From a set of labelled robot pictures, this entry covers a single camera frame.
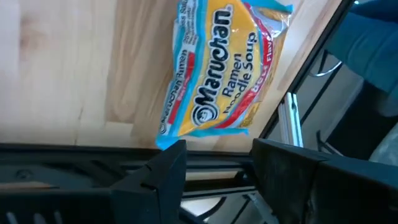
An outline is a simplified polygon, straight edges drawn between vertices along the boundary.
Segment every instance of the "plastic wrapper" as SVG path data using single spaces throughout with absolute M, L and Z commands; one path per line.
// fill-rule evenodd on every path
M 174 77 L 157 145 L 184 135 L 246 133 L 276 68 L 291 7 L 271 0 L 181 0 Z

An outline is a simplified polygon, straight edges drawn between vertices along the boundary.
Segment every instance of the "wooden surface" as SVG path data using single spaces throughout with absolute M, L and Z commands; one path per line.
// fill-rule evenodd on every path
M 155 147 L 172 77 L 177 0 L 0 0 L 0 142 Z M 250 136 L 189 138 L 248 151 L 340 0 L 295 1 Z

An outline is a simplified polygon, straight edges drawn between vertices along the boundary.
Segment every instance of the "wood grain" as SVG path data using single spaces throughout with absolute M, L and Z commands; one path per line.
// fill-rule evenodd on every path
M 176 3 L 0 0 L 0 142 L 155 147 Z M 339 3 L 295 2 L 249 136 L 187 138 L 188 147 L 250 150 Z

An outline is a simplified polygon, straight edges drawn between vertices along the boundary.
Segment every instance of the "maruchan logo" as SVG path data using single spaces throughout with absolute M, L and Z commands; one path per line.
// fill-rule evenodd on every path
M 218 118 L 220 109 L 216 104 L 216 97 L 221 88 L 226 61 L 229 59 L 228 45 L 231 33 L 233 6 L 227 4 L 225 8 L 217 9 L 213 13 L 211 40 L 208 42 L 210 59 L 203 85 L 197 89 L 194 97 L 194 109 L 191 119 L 196 126 Z

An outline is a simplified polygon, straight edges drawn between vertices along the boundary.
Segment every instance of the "ramen noodle soup package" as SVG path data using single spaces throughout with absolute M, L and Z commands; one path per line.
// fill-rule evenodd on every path
M 291 6 L 180 0 L 177 10 L 174 77 L 157 145 L 166 149 L 184 135 L 246 133 L 276 68 Z

